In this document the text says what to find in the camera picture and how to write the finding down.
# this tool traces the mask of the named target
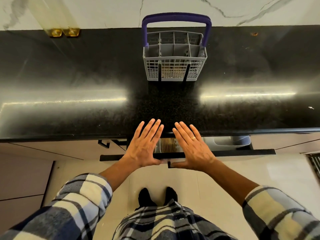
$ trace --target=white marble wall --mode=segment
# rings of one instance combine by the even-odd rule
[[[0,30],[41,29],[28,0],[0,0]],[[320,0],[64,0],[80,28],[137,28],[144,16],[160,12],[208,15],[213,26],[320,24]],[[154,23],[149,27],[200,26]]]

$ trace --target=purple handle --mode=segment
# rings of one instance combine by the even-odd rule
[[[210,18],[206,15],[188,12],[164,12],[145,16],[141,24],[142,41],[144,47],[148,47],[149,45],[147,41],[147,24],[166,21],[185,21],[206,24],[205,32],[202,39],[202,46],[206,47],[210,29],[212,26]]]

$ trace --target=black countertop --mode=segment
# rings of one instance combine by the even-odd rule
[[[2,31],[0,141],[124,138],[151,118],[164,137],[181,120],[205,136],[319,132],[319,39],[320,26],[213,27],[183,83],[147,81],[138,28]]]

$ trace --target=hand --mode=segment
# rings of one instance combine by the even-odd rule
[[[191,131],[184,122],[176,122],[175,126],[177,129],[173,128],[172,131],[186,155],[186,161],[175,162],[171,166],[204,172],[217,158],[202,140],[196,127],[190,125]]]
[[[132,141],[130,142],[125,155],[122,157],[122,160],[129,160],[131,163],[133,162],[137,169],[161,164],[160,160],[153,158],[153,151],[160,139],[164,125],[160,125],[161,120],[157,120],[155,124],[154,122],[155,119],[151,119],[141,135],[140,132],[144,125],[144,121],[138,125]]]

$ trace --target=shirt sleeve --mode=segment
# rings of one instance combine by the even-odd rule
[[[277,188],[258,186],[247,195],[242,210],[259,239],[320,239],[320,221]]]
[[[106,178],[81,174],[66,182],[48,206],[6,231],[0,240],[92,239],[111,199]]]

